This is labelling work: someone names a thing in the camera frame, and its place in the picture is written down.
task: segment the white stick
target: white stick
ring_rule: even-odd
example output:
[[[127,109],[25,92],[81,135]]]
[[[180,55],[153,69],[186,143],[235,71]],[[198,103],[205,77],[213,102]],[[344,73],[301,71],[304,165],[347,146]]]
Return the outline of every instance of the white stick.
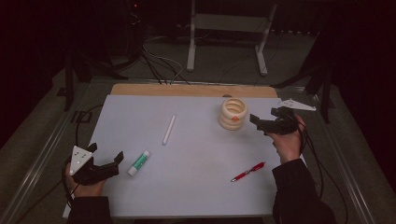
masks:
[[[168,127],[168,130],[166,130],[165,138],[163,139],[163,145],[164,146],[166,145],[166,142],[168,141],[169,134],[171,133],[173,124],[175,123],[175,119],[176,119],[176,115],[174,115],[172,117],[171,123],[169,124],[169,127]]]

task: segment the hand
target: hand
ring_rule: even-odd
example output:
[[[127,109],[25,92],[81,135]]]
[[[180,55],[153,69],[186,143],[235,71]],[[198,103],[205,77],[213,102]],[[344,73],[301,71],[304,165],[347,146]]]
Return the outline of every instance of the hand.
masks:
[[[74,189],[75,197],[98,197],[102,196],[102,190],[105,185],[105,180],[99,181],[93,185],[79,185],[78,183],[74,182],[73,177],[69,174],[70,172],[70,162],[67,164],[66,169],[66,178],[67,182],[71,189]]]
[[[304,131],[305,123],[300,116],[295,116],[299,122],[300,130]],[[285,135],[280,135],[277,133],[267,133],[274,143],[277,154],[280,157],[280,163],[283,164],[288,161],[293,161],[300,158],[300,146],[301,146],[301,136],[298,131],[294,133],[288,133]]]

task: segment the red pen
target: red pen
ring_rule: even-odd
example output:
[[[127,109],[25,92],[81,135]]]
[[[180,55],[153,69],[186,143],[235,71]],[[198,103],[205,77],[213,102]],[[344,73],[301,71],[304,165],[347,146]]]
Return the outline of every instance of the red pen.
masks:
[[[250,170],[246,170],[244,173],[242,173],[242,174],[240,174],[240,175],[234,177],[234,178],[231,180],[231,182],[237,181],[238,179],[244,177],[245,175],[248,175],[250,172],[254,172],[254,171],[257,171],[257,170],[261,169],[262,167],[264,167],[264,164],[265,164],[265,162],[263,162],[263,161],[260,162],[259,164],[253,166]]]

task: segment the beige cylindrical container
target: beige cylindrical container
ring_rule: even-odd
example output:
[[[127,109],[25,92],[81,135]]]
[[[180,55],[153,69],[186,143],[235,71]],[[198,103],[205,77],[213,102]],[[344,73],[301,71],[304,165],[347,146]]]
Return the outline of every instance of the beige cylindrical container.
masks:
[[[229,98],[221,104],[219,124],[227,130],[242,128],[247,115],[246,104],[238,98]]]

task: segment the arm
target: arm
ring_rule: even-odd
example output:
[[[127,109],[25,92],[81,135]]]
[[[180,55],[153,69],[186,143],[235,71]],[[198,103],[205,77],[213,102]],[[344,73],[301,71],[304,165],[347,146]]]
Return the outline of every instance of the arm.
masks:
[[[105,181],[89,186],[78,185],[69,174],[69,170],[70,163],[67,165],[65,172],[71,189],[75,190],[75,199],[67,224],[112,224],[108,198],[101,196]]]
[[[296,118],[303,132],[304,121]],[[274,140],[281,162],[273,170],[277,187],[273,212],[276,223],[336,223],[332,209],[320,200],[314,179],[300,159],[299,132],[268,135]]]

